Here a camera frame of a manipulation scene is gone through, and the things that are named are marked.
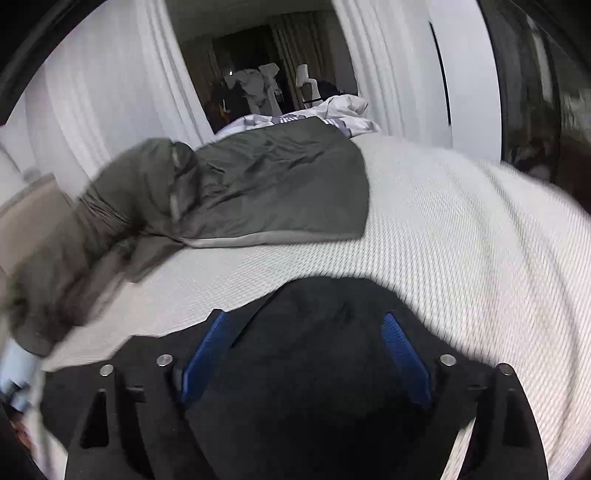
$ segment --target bed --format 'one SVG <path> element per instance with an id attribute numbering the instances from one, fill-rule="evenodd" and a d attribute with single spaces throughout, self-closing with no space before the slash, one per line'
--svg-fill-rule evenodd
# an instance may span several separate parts
<path id="1" fill-rule="evenodd" d="M 165 335 L 234 309 L 294 278 L 367 277 L 396 291 L 465 355 L 516 370 L 535 415 L 550 479 L 591 440 L 591 219 L 557 189 L 512 167 L 475 163 L 381 134 L 353 141 L 370 184 L 358 241 L 185 249 L 127 284 L 99 320 L 49 357 L 54 370 L 109 358 L 131 335 Z M 66 453 L 28 416 L 35 455 L 62 478 Z M 443 476 L 455 479 L 470 428 Z"/>

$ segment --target black vertical slit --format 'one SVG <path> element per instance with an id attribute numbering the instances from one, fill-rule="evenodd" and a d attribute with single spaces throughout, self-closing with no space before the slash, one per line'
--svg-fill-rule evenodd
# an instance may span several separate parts
<path id="1" fill-rule="evenodd" d="M 431 33 L 433 35 L 433 41 L 435 42 L 435 48 L 437 49 L 437 57 L 439 58 L 439 68 L 441 68 L 441 78 L 443 79 L 443 89 L 445 90 L 445 104 L 447 106 L 447 124 L 452 125 L 452 111 L 449 108 L 449 93 L 447 92 L 447 80 L 445 78 L 445 69 L 443 68 L 443 59 L 441 58 L 441 51 L 439 50 L 439 43 L 437 42 L 437 36 L 435 35 L 435 29 L 433 24 L 429 22 L 431 27 Z"/>

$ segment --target curtain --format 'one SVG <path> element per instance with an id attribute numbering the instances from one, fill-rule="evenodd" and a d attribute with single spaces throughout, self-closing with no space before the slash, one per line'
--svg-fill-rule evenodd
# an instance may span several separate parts
<path id="1" fill-rule="evenodd" d="M 193 38 L 181 45 L 181 51 L 197 96 L 201 104 L 205 105 L 211 98 L 212 82 L 222 78 L 212 39 Z"/>
<path id="2" fill-rule="evenodd" d="M 192 148 L 213 138 L 164 0 L 99 6 L 52 52 L 23 96 L 24 108 L 7 126 L 28 140 L 39 170 L 53 173 L 72 198 L 147 138 Z"/>
<path id="3" fill-rule="evenodd" d="M 283 61 L 290 85 L 294 107 L 304 108 L 296 87 L 296 71 L 299 65 L 308 65 L 308 75 L 316 80 L 335 83 L 332 58 L 321 12 L 303 12 L 277 15 L 269 18 L 275 45 Z"/>

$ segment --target textured white bed sheet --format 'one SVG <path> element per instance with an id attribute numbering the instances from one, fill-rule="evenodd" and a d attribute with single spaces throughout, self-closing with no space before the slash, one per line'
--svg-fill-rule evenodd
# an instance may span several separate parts
<path id="1" fill-rule="evenodd" d="M 126 285 L 100 321 L 79 328 L 46 369 L 107 359 L 131 335 L 165 335 L 310 275 L 368 277 L 395 290 L 426 325 L 467 356 L 508 362 L 528 395 L 551 480 L 591 440 L 591 219 L 566 195 L 510 167 L 470 161 L 371 134 L 371 185 L 358 241 L 186 249 L 141 284 Z M 37 457 L 62 478 L 65 450 L 32 411 Z M 455 479 L 469 441 L 456 441 Z"/>

